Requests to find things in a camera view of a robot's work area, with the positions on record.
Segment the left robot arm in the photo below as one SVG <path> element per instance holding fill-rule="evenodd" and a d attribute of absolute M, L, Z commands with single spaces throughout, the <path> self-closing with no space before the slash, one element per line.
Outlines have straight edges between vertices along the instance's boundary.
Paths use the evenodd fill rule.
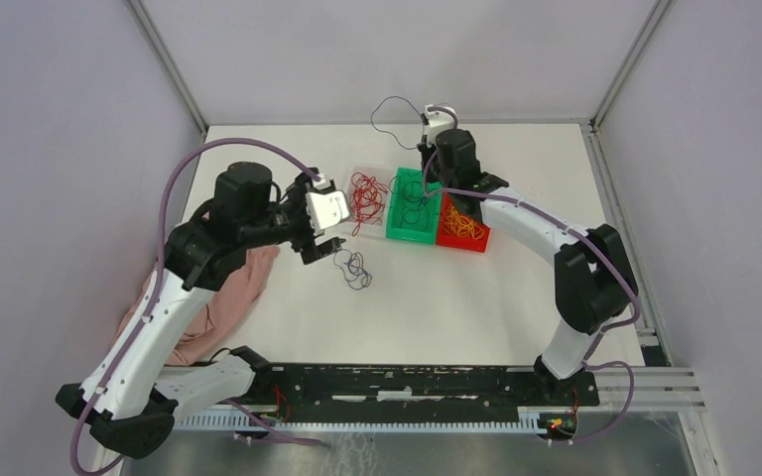
<path fill-rule="evenodd" d="M 305 264 L 337 252 L 328 228 L 350 215 L 344 191 L 327 178 L 299 175 L 286 188 L 265 166 L 238 162 L 215 181 L 213 197 L 170 233 L 135 315 L 81 383 L 61 387 L 57 404 L 104 448 L 132 459 L 156 451 L 175 425 L 222 401 L 265 401 L 267 362 L 250 350 L 177 378 L 161 371 L 194 318 L 250 251 L 289 244 Z"/>

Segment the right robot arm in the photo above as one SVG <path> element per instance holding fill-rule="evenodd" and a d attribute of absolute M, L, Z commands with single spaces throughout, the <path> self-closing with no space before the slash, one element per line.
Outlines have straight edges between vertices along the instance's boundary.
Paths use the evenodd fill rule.
<path fill-rule="evenodd" d="M 472 134 L 448 126 L 426 128 L 417 147 L 423 181 L 436 184 L 458 213 L 506 234 L 536 253 L 554 271 L 555 304 L 561 318 L 534 365 L 536 397 L 557 405 L 573 390 L 579 373 L 619 315 L 641 314 L 638 288 L 619 232 L 572 223 L 533 204 L 508 181 L 482 170 Z"/>

